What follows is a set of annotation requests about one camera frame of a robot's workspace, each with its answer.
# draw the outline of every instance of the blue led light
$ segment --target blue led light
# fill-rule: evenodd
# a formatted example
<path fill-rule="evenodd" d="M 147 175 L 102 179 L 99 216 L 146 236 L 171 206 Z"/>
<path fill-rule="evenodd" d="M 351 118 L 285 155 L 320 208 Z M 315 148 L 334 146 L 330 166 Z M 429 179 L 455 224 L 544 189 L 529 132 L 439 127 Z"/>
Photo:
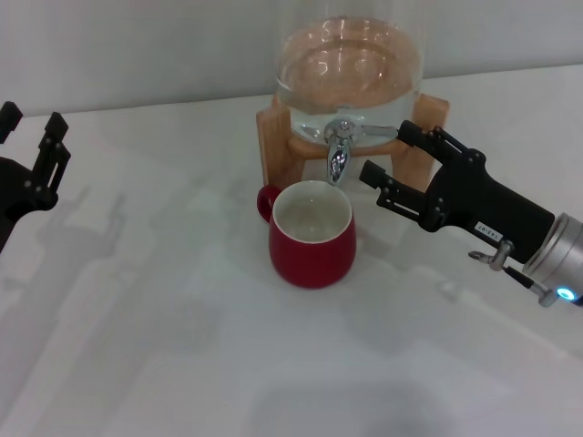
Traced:
<path fill-rule="evenodd" d="M 575 300 L 576 298 L 575 293 L 569 289 L 558 289 L 557 294 L 564 300 Z"/>

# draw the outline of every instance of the wooden stand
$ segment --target wooden stand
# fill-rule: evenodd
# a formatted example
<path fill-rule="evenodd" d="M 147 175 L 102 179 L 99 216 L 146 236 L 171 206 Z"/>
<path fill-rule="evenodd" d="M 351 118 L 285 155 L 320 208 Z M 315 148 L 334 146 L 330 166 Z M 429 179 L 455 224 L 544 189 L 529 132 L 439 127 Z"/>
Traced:
<path fill-rule="evenodd" d="M 415 104 L 412 120 L 423 130 L 444 127 L 449 103 L 440 98 L 421 95 Z M 263 183 L 284 189 L 302 180 L 308 159 L 327 159 L 328 148 L 306 141 L 292 133 L 290 109 L 273 99 L 271 107 L 257 113 L 257 132 L 261 150 Z M 410 187 L 425 191 L 434 159 L 423 150 L 394 140 L 373 147 L 355 147 L 351 155 L 371 157 L 389 155 L 393 177 Z"/>

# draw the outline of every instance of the water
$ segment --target water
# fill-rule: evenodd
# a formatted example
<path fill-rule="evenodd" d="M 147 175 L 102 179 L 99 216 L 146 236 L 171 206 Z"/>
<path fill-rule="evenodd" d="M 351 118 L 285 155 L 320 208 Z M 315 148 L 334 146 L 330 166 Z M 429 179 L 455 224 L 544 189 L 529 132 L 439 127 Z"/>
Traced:
<path fill-rule="evenodd" d="M 413 112 L 420 69 L 421 57 L 404 32 L 378 20 L 337 17 L 291 36 L 278 97 L 291 109 L 294 131 L 323 143 L 323 128 L 338 116 L 400 126 Z M 358 146 L 385 141 L 368 137 Z"/>
<path fill-rule="evenodd" d="M 300 198 L 277 213 L 281 229 L 292 238 L 321 242 L 338 237 L 351 220 L 349 209 L 334 197 Z"/>

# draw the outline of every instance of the white table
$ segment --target white table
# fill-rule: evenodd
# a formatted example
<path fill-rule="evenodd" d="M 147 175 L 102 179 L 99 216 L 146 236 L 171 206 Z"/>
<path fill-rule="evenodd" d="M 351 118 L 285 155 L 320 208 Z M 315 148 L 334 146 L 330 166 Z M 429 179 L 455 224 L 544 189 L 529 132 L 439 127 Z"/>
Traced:
<path fill-rule="evenodd" d="M 428 80 L 494 178 L 583 218 L 583 66 Z M 351 273 L 272 270 L 255 112 L 268 97 L 66 116 L 50 213 L 0 257 L 0 437 L 580 436 L 583 310 L 545 310 L 348 184 Z M 46 117 L 2 153 L 32 165 Z M 309 171 L 322 176 L 323 166 Z"/>

